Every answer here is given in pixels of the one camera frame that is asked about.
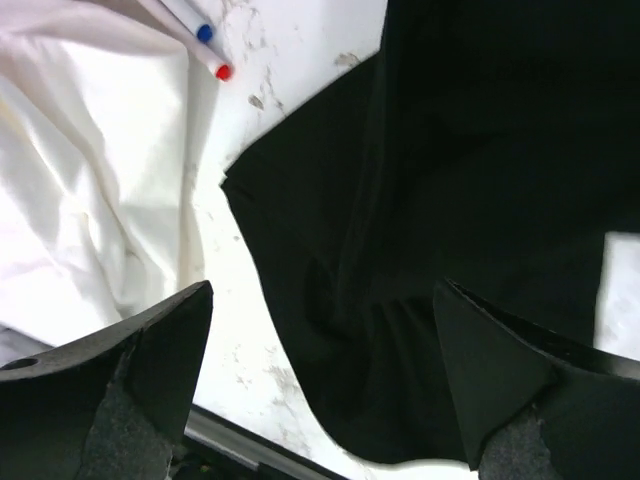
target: white pen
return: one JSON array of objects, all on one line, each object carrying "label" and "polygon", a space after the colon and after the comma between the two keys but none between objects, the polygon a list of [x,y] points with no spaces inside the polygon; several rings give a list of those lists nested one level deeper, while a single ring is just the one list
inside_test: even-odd
[{"label": "white pen", "polygon": [[184,25],[191,34],[202,43],[208,43],[213,38],[213,27],[195,9],[188,0],[160,0],[174,17]]},{"label": "white pen", "polygon": [[233,76],[231,65],[215,54],[208,45],[197,41],[194,35],[178,18],[167,8],[163,7],[164,0],[138,0],[140,4],[160,23],[162,23],[171,35],[187,46],[207,69],[223,82]]}]

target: black fabric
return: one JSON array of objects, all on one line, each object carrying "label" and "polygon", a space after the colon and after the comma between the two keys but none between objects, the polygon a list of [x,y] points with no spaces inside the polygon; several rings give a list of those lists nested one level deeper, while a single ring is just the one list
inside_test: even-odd
[{"label": "black fabric", "polygon": [[223,188],[326,431],[465,460],[433,321],[452,278],[590,344],[604,235],[640,231],[640,3],[395,0],[381,51]]}]

